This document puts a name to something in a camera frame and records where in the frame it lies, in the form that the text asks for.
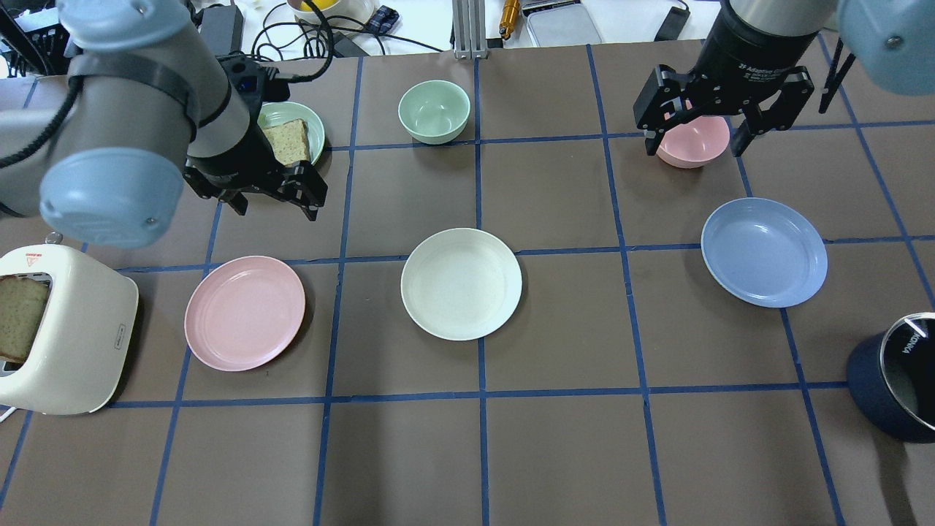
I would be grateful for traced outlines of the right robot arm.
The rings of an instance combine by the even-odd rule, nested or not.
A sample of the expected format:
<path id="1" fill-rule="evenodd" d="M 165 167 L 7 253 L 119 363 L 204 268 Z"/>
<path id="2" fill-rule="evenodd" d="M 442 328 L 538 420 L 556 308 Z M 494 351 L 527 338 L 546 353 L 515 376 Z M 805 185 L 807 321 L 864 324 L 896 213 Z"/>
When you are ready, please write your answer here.
<path id="1" fill-rule="evenodd" d="M 829 70 L 821 111 L 855 62 L 893 94 L 933 93 L 931 1 L 722 1 L 695 66 L 680 74 L 658 64 L 635 100 L 646 153 L 702 116 L 744 116 L 731 137 L 734 156 L 755 137 L 790 129 L 815 90 L 799 60 L 831 18 L 849 54 Z"/>

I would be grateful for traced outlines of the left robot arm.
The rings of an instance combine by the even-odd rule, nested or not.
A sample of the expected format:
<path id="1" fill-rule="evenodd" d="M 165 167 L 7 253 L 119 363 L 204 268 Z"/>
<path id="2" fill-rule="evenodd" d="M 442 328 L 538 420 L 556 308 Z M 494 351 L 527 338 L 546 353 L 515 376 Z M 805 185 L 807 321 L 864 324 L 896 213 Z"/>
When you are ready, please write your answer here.
<path id="1" fill-rule="evenodd" d="M 258 122 L 294 77 L 211 53 L 180 1 L 59 1 L 79 48 L 56 110 L 2 113 L 2 217 L 41 216 L 80 242 L 140 248 L 172 223 L 184 187 L 241 216 L 246 194 L 315 220 L 313 162 L 276 159 Z"/>

